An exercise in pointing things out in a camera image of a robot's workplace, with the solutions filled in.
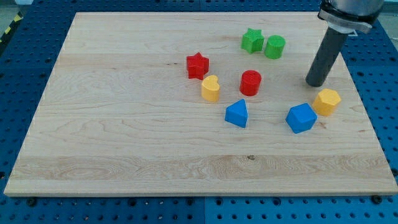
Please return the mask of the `grey robot arm flange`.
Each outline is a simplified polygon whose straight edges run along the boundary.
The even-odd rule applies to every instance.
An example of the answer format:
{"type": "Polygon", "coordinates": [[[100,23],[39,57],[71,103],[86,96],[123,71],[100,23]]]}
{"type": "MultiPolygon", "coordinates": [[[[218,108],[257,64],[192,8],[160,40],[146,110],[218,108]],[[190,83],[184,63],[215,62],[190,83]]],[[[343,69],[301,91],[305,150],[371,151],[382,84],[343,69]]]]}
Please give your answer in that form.
{"type": "Polygon", "coordinates": [[[322,0],[318,18],[333,30],[369,33],[383,9],[383,0],[322,0]]]}

